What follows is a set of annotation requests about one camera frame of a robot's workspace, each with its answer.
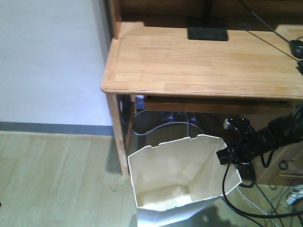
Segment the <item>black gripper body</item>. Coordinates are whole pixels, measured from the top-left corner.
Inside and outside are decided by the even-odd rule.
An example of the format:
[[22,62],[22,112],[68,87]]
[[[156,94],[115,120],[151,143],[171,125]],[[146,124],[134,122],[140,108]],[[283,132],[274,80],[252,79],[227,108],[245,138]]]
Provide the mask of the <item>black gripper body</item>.
[[246,163],[262,154],[265,149],[263,136],[253,133],[247,137],[239,138],[235,145],[226,147],[216,152],[221,165],[229,162]]

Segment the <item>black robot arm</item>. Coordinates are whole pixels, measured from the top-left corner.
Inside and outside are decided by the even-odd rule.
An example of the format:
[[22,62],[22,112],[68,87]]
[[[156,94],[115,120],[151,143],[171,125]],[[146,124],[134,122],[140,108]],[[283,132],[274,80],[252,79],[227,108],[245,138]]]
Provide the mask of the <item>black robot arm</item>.
[[292,112],[268,123],[267,127],[256,131],[245,118],[227,118],[223,127],[239,132],[238,140],[216,152],[222,165],[229,163],[248,163],[254,158],[281,147],[303,140],[303,105]]

